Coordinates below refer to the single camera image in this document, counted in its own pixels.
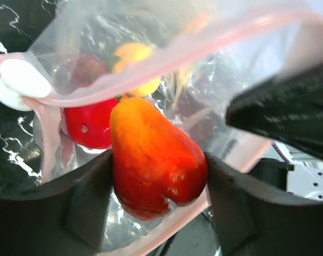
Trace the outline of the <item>pink zip top bag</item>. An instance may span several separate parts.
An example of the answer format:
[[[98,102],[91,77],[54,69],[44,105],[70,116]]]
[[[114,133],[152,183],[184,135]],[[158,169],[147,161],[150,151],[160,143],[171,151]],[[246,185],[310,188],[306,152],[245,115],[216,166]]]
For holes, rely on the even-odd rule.
[[[246,174],[272,139],[226,125],[231,100],[321,63],[323,14],[310,1],[69,1],[28,51],[0,54],[0,102],[36,114],[38,187],[79,168],[74,153],[62,156],[63,107],[108,99],[158,76],[182,88],[167,96],[166,116]],[[172,207],[132,235],[135,220],[118,217],[112,189],[102,246],[115,245],[111,255],[149,253],[208,206],[206,187],[190,205]]]

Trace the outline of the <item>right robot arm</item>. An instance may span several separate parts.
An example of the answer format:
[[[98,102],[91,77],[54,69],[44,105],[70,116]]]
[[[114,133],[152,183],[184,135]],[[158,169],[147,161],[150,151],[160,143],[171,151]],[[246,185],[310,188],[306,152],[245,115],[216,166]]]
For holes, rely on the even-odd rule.
[[[278,142],[295,164],[288,191],[323,201],[323,63],[234,97],[225,122]]]

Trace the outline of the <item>red apple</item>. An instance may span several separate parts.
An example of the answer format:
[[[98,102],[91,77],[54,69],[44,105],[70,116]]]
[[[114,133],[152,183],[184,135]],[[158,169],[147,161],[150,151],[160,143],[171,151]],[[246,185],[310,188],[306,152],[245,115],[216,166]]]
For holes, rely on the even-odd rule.
[[[88,106],[65,108],[64,121],[71,140],[92,149],[111,145],[110,114],[119,103],[115,98]]]

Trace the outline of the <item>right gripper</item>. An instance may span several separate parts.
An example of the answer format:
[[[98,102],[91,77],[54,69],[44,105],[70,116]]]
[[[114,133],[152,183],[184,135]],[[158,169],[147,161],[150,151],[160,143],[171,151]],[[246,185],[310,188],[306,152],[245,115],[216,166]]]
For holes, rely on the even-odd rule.
[[[234,97],[225,123],[323,161],[323,63],[288,78],[273,76]]]

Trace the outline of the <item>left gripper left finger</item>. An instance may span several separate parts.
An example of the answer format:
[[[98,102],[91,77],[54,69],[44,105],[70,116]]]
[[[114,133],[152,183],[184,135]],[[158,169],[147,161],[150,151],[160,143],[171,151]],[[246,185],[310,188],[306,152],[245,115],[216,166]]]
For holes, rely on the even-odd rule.
[[[112,155],[16,197],[0,197],[0,255],[96,255],[112,190]]]

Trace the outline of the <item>black marble pattern mat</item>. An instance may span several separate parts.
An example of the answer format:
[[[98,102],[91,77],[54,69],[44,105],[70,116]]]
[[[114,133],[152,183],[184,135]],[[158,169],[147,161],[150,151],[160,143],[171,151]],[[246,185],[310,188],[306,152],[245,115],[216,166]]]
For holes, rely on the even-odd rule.
[[[57,1],[0,1],[0,53],[23,52],[55,15]],[[41,149],[33,138],[33,112],[0,103],[0,196],[16,196],[42,178]]]

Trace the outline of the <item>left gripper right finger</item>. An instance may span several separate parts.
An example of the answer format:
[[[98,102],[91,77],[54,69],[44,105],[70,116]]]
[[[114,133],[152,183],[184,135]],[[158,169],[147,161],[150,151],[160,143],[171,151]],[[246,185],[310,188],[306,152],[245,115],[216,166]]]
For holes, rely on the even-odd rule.
[[[223,255],[323,255],[323,201],[294,196],[205,157]]]

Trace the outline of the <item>red yellow mango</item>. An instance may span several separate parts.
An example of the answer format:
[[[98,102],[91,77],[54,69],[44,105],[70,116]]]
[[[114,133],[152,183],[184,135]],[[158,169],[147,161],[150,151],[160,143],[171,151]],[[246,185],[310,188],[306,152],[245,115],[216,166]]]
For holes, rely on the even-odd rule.
[[[207,182],[204,153],[143,98],[120,102],[110,116],[114,190],[131,216],[150,221],[186,206]]]

